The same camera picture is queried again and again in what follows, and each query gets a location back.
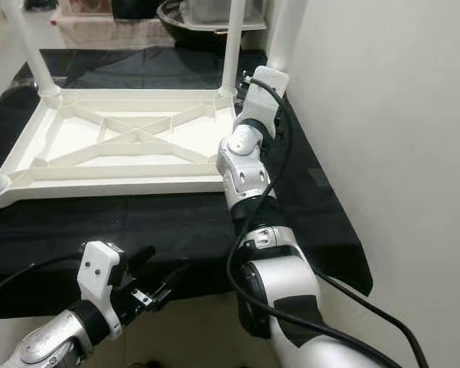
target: clear plastic box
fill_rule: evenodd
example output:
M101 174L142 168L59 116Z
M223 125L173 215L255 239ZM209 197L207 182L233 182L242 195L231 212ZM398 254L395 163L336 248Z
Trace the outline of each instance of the clear plastic box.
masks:
M202 24L228 22L231 0L186 0L191 18ZM265 0L247 0L245 19L264 15Z

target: table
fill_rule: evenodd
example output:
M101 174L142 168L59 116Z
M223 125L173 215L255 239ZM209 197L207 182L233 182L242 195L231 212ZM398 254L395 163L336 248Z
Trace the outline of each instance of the table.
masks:
M181 48L47 50L43 55L57 83L68 88L217 88L223 65L221 55ZM264 63L262 52L243 51L239 71ZM38 104L31 82L24 66L0 98L0 165ZM360 241L296 118L291 125L295 144L277 187L286 221L314 266L368 294L373 280ZM271 174L283 149L278 142L267 158ZM224 265L235 235L222 193L16 202L0 209L0 280L94 239L128 252L153 245L156 255L140 275L148 289L186 263L190 267L176 297L230 288ZM0 293L0 317L60 312L79 297L76 273L77 263L68 261L10 283Z

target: black cable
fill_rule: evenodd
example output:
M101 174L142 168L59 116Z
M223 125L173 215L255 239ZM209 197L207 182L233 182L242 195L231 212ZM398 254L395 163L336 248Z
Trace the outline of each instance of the black cable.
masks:
M367 343L364 343L363 341L358 340L355 337L352 337L346 333L335 330L328 326L314 324L307 320L302 320L301 318L298 318L291 314L282 312L276 308L269 307L267 304L264 304L260 302L258 299L249 295L242 287L240 287L240 285L238 285L238 283L234 279L232 275L232 259L234 258L235 252L238 249L238 246L240 245L240 243L242 242L242 239L247 234L248 227L251 224L252 218L254 217L255 213L257 212L257 210L259 209L259 207L261 206L261 204L263 203L263 201L265 200L269 192L275 187L276 182L278 181L279 177L283 173L283 170L286 164L288 163L288 158L291 153L291 147L293 145L293 130L291 127L291 121L293 119L293 114L291 113L290 107L283 101L283 99L281 99L281 97L279 97L279 95L275 92L275 90L268 84L262 82L261 80L257 80L254 78L251 78L250 83L257 84L259 87L264 88L276 100L279 107L282 109L282 111L286 115L285 121L287 124L288 139L287 139L286 150L284 152L284 157L283 157L283 160L281 161L278 171L276 172L276 175L270 181L270 183L268 184L264 192L259 196L252 213L249 215L249 217L245 221L243 229L241 230L240 234L235 240L234 245L232 246L232 248L230 249L230 252L228 253L225 270L226 270L228 280L230 281L230 284L232 285L234 290L237 292L237 294L243 297L248 303L254 305L255 307L260 308L261 310L265 311L267 314L271 316L274 316L281 320L286 320L287 322L290 322L292 324L296 324L298 326L301 326L309 330L318 332L320 334L324 334L334 339L340 340L344 342L346 345L350 347L354 347L356 350L360 351L361 353L365 354L366 356L370 357L376 362L383 364L386 367L402 368L398 363L390 359L385 354L381 353L380 351L368 345Z
M416 336L414 335L414 333L405 324L403 324L400 320L397 320L394 316L388 314L384 310L381 310L378 307L375 307L374 305L370 304L368 301L365 301L364 299L362 299L360 296L354 294L352 291L348 290L343 285L339 284L338 282L336 282L335 280L327 276L321 270L314 268L314 273L317 274L320 278L322 278L329 285L343 292L345 295L347 295L348 297L356 301L358 304L361 304L368 311L373 312L374 314L380 316L387 322L390 322L395 327L397 327L404 334L406 339L409 341L409 345L411 346L412 352L414 353L414 356L416 357L419 367L429 368L428 361L426 360L426 357L424 356L424 353L422 352L422 348L419 345L419 341L416 339Z
M44 261L44 262L39 262L39 263L34 263L33 262L29 266L22 268L20 271L17 271L14 274L11 274L5 280L1 281L0 282L0 290L5 285L7 285L11 281L15 280L16 278L22 276L23 274L27 274L28 272L31 272L33 270L38 270L39 268L44 268L46 266L53 265L53 264L58 263L58 262L67 261L69 259L80 259L80 258L81 258L81 255L79 253L75 253L75 254L72 254L72 255L66 255L64 257L53 258L53 259L50 259L50 260Z

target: floor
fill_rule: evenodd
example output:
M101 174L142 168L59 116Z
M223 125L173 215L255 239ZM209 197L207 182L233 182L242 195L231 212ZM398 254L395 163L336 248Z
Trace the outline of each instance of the floor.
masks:
M64 48L58 30L49 23L51 11L25 13L32 39L39 48ZM17 40L5 31L0 40L0 95L25 62ZM0 321L5 331L7 321ZM44 323L29 321L23 330ZM13 340L24 331L4 332L1 338ZM232 293L175 301L156 314L146 314L133 322L115 342L104 341L83 365L86 368L124 368L137 362L158 360L173 368L278 368L268 344L243 331Z

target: black cloth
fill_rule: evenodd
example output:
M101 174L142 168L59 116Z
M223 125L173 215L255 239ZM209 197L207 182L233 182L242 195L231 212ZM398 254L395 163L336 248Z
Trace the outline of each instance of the black cloth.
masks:
M44 55L54 79L69 88L217 88L223 65L208 52L169 48ZM239 71L263 63L261 52L242 52ZM24 67L15 78L18 87L0 98L0 165L38 104L27 84ZM360 241L296 119L292 125L295 144L277 188L284 216L312 264L367 294L373 281ZM271 172L283 149L278 143L269 153ZM0 280L33 261L68 255L92 239L115 242L129 253L153 245L156 255L140 275L147 289L188 263L177 297L229 290L224 265L235 235L222 193L16 202L0 209ZM10 283L0 293L0 317L58 313L79 296L76 273L77 263L69 261Z

